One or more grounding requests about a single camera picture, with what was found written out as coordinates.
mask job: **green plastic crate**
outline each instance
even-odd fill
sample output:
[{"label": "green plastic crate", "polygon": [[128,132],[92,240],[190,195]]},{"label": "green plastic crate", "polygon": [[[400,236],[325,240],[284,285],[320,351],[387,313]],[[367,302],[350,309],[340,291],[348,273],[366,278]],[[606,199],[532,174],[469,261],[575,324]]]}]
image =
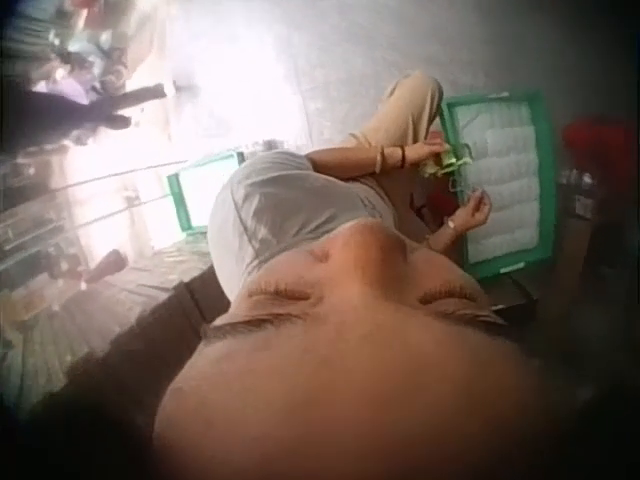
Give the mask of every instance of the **green plastic crate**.
[{"label": "green plastic crate", "polygon": [[[515,168],[516,162],[520,162],[518,165],[526,165],[524,168],[530,168],[530,162],[527,160],[530,158],[528,149],[532,149],[537,156],[537,186],[535,182],[531,182],[531,176],[528,177],[529,181],[525,182],[528,187],[534,186],[539,192],[537,200],[539,206],[534,208],[530,203],[526,204],[527,212],[534,209],[539,215],[535,243],[529,238],[531,231],[535,229],[525,228],[528,233],[523,234],[522,238],[530,240],[528,240],[528,246],[519,250],[513,250],[515,247],[511,246],[510,250],[507,248],[510,245],[509,239],[515,236],[516,230],[513,230],[512,233],[498,235],[495,238],[491,235],[486,235],[484,238],[482,237],[482,228],[495,228],[488,223],[487,226],[478,229],[477,233],[470,232],[467,235],[468,238],[465,238],[465,270],[473,277],[481,279],[508,273],[549,259],[553,252],[556,221],[555,159],[551,123],[542,96],[533,92],[446,98],[442,103],[441,121],[446,141],[452,145],[469,144],[474,157],[472,165],[463,166],[455,173],[457,187],[454,189],[457,191],[461,203],[466,201],[472,187],[485,187],[485,185],[473,184],[470,180],[472,175],[475,175],[474,178],[487,178],[487,175],[490,175],[489,172],[495,172],[497,177],[500,175],[508,176],[508,169]],[[510,143],[513,144],[511,145],[513,150],[511,153],[507,153]],[[501,149],[504,151],[503,157],[495,154]],[[504,171],[502,167],[497,168],[498,164],[504,165]],[[500,188],[502,188],[500,192],[503,195],[505,188]],[[524,195],[524,192],[518,191],[517,188],[513,191],[515,195]],[[518,213],[519,205],[513,203],[514,215]],[[505,208],[506,210],[501,210],[496,215],[504,217],[506,214],[502,212],[509,212],[509,208],[512,207]],[[502,221],[502,217],[498,217],[496,222]],[[471,240],[473,235],[481,238],[482,241]],[[485,247],[486,245],[494,247],[498,245],[500,248],[494,248],[496,254],[485,258],[486,252],[491,248],[486,247],[483,254],[478,254],[477,252],[482,251],[479,245]]]},{"label": "green plastic crate", "polygon": [[242,152],[223,152],[189,163],[167,177],[169,193],[184,233],[206,232],[220,188],[244,162]]}]

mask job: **woman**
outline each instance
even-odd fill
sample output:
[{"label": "woman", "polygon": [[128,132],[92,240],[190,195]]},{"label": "woman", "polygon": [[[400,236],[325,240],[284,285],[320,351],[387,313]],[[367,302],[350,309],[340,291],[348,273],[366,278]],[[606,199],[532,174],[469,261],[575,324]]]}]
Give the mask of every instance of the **woman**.
[{"label": "woman", "polygon": [[547,418],[542,382],[442,255],[489,199],[474,193],[432,235],[409,208],[415,167],[448,148],[424,141],[441,98],[407,76],[342,147],[265,154],[222,189],[209,246],[232,303],[160,406],[169,471],[459,479],[523,464]]}]

